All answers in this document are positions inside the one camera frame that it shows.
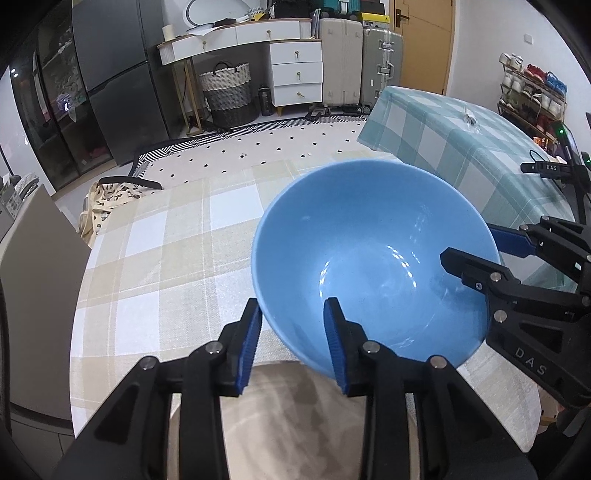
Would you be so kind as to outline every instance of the white dresser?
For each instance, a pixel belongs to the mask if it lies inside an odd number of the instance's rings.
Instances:
[[[285,105],[322,101],[320,40],[272,41],[266,53],[267,82],[279,115]]]

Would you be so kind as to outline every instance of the bowl rim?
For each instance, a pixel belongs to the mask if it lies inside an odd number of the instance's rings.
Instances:
[[[468,207],[471,208],[476,214],[477,217],[482,221],[482,223],[484,224],[484,227],[486,228],[486,231],[488,232],[488,235],[490,236],[491,242],[492,244],[495,246],[495,262],[496,263],[500,263],[501,262],[501,255],[499,253],[498,248],[496,247],[496,242],[495,239],[492,236],[491,230],[488,228],[488,224],[486,223],[486,221],[484,220],[484,218],[482,217],[482,215],[480,214],[480,212],[478,210],[476,210],[476,207],[474,207],[474,205],[472,205],[472,203],[470,202],[470,200],[468,200],[466,197],[464,197],[464,195],[458,191],[458,189],[456,189],[453,185],[449,184],[448,182],[446,182],[445,180],[439,178],[437,175],[434,175],[433,173],[427,171],[427,170],[423,170],[422,168],[416,167],[414,165],[408,165],[406,163],[404,163],[403,161],[399,160],[399,159],[392,159],[392,160],[387,160],[387,159],[383,159],[383,158],[356,158],[356,159],[351,159],[351,160],[344,160],[344,161],[334,161],[331,162],[329,164],[326,165],[322,165],[318,168],[314,168],[313,170],[307,172],[306,174],[302,175],[301,177],[295,179],[294,181],[292,181],[288,186],[286,186],[282,191],[279,192],[279,194],[271,201],[271,203],[268,205],[268,207],[265,209],[265,212],[263,213],[263,216],[261,217],[261,220],[259,221],[257,227],[256,227],[256,232],[255,232],[255,236],[252,240],[252,248],[251,248],[251,277],[252,277],[252,286],[254,288],[255,291],[255,296],[256,296],[256,300],[259,304],[259,307],[261,308],[262,314],[265,316],[267,322],[269,323],[271,329],[273,330],[273,332],[275,332],[275,334],[279,337],[279,339],[283,342],[283,344],[290,350],[291,353],[293,353],[298,360],[300,360],[304,365],[307,365],[308,367],[316,370],[317,372],[321,372],[324,375],[327,375],[330,378],[334,378],[335,377],[335,372],[334,370],[330,370],[328,371],[326,368],[324,368],[323,366],[319,365],[317,362],[311,360],[307,355],[303,354],[300,349],[296,349],[293,347],[292,343],[289,341],[289,339],[287,338],[287,336],[283,333],[283,331],[278,328],[277,322],[275,321],[274,318],[269,317],[268,315],[265,314],[265,312],[268,312],[268,308],[267,308],[267,304],[261,294],[261,288],[258,282],[258,272],[257,272],[257,268],[256,268],[256,258],[257,258],[257,245],[259,243],[260,240],[260,236],[261,236],[261,231],[264,228],[265,222],[267,221],[267,218],[269,216],[269,213],[273,210],[273,208],[275,207],[275,205],[277,204],[277,202],[279,202],[279,200],[290,190],[292,189],[295,185],[299,184],[300,182],[304,181],[305,179],[307,179],[310,175],[314,175],[317,174],[318,172],[322,171],[322,170],[328,170],[330,168],[339,168],[341,165],[343,164],[353,164],[353,163],[360,163],[360,162],[372,162],[372,163],[380,163],[380,164],[390,164],[392,166],[394,166],[395,168],[407,168],[408,170],[416,170],[418,172],[420,172],[420,174],[425,174],[427,176],[430,176],[431,178],[434,178],[436,181],[444,184],[447,188],[451,189],[452,191],[454,191],[465,203],[467,203]],[[465,362],[467,362],[478,350],[478,348],[476,348],[476,350],[471,354],[470,357],[468,357]]]

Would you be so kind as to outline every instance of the door handle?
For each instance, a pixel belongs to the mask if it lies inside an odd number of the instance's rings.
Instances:
[[[410,20],[410,17],[402,14],[402,10],[399,8],[396,9],[396,28],[400,28],[400,19],[404,18],[406,20]]]

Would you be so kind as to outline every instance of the dark glass cabinet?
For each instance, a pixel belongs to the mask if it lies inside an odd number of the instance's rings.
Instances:
[[[80,75],[71,0],[43,19],[10,67],[22,124],[56,190],[112,158]]]

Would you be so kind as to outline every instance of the patterned fabric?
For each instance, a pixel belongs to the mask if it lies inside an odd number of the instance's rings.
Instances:
[[[476,125],[464,120],[466,108]],[[548,155],[515,125],[484,107],[435,93],[387,87],[358,142],[437,175],[457,188],[489,223],[517,228],[538,223],[542,215],[574,221],[554,182],[521,173],[521,163],[533,162],[530,150],[542,158]],[[573,286],[539,258],[502,257],[524,283],[557,289]]]
[[[142,356],[186,356],[240,318],[254,295],[250,255],[256,226],[285,186],[322,164],[360,153],[397,161],[360,148],[340,157],[298,157],[208,177],[111,214],[96,238],[74,318],[70,395],[76,434]],[[255,363],[277,360],[295,357],[264,322]],[[540,419],[535,384],[485,344],[459,371],[528,450]],[[274,387],[253,383],[246,393],[257,388]]]
[[[178,154],[200,145],[207,145],[227,138],[240,137],[241,135],[248,135],[257,132],[267,132],[269,130],[277,130],[279,128],[298,127],[300,125],[317,125],[317,124],[332,124],[340,122],[365,122],[366,116],[350,116],[350,115],[328,115],[314,120],[312,122],[304,118],[290,118],[287,120],[273,120],[271,122],[264,122],[261,124],[247,125],[245,127],[234,128],[231,132],[224,132],[220,134],[201,135],[197,138],[189,138],[177,140],[174,142],[165,142],[165,146],[155,146],[152,150],[138,155],[132,167],[132,177],[143,177],[146,169],[152,165],[156,160],[168,157],[172,154]]]

